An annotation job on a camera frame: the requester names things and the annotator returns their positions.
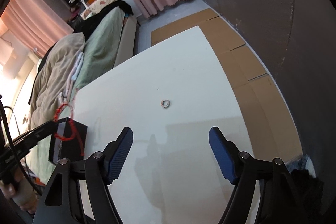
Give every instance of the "bed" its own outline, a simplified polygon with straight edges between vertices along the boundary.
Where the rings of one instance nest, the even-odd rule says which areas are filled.
[[[28,129],[53,119],[59,107],[57,96],[64,88],[66,78],[62,74],[68,75],[78,52],[84,53],[83,65],[71,90],[70,104],[77,90],[133,56],[136,26],[137,20],[134,16],[125,15],[119,7],[116,7],[103,18],[86,41],[83,41],[82,33],[77,33],[70,35],[70,42],[60,40],[56,43],[36,78]],[[60,57],[69,52],[69,57]],[[69,115],[70,108],[66,107],[59,118]],[[27,156],[29,168],[43,183],[48,181],[54,170],[54,165],[48,162],[50,138],[39,142]]]
[[[88,8],[84,10],[80,16],[82,19],[85,20],[86,18],[94,14],[97,14],[98,12],[101,11],[103,7],[114,1],[116,0],[96,0],[91,5],[89,5]],[[132,7],[134,16],[136,18],[142,15],[142,12],[140,11],[139,7],[135,4],[134,0],[124,0],[124,1],[127,2]]]

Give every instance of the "black box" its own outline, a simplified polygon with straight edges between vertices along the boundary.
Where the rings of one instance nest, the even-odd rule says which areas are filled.
[[[71,119],[69,117],[58,120],[57,134],[66,138],[71,137],[72,130],[69,124]],[[79,122],[75,123],[75,127],[82,139],[83,148],[85,148],[87,126]],[[62,158],[68,158],[70,161],[83,160],[81,155],[81,148],[77,136],[70,141],[61,141],[55,138],[54,134],[51,135],[50,147],[49,147],[49,161],[53,164],[58,164]]]

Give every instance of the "white bed frame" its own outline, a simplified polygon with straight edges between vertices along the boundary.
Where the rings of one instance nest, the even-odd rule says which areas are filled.
[[[115,58],[114,68],[133,56],[136,29],[137,19],[130,15],[123,28],[117,57]]]

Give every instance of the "gray floor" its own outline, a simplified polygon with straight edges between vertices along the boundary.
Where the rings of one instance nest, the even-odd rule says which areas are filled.
[[[141,26],[137,31],[134,44],[134,54],[138,54],[151,46],[152,31],[208,8],[210,7],[202,0],[181,1],[174,6],[166,7],[157,15],[140,22]]]

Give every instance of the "green bedsheet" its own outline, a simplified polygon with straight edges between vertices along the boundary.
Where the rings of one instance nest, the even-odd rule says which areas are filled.
[[[124,17],[125,13],[119,7],[113,9],[103,18],[85,42],[83,66],[73,85],[70,102],[73,100],[76,90],[80,90],[113,68],[119,48]],[[67,107],[59,118],[69,115],[70,108]],[[55,165],[48,161],[50,138],[49,136],[41,140],[34,148],[38,152],[30,153],[27,157],[30,169],[43,183],[48,182],[55,168]]]

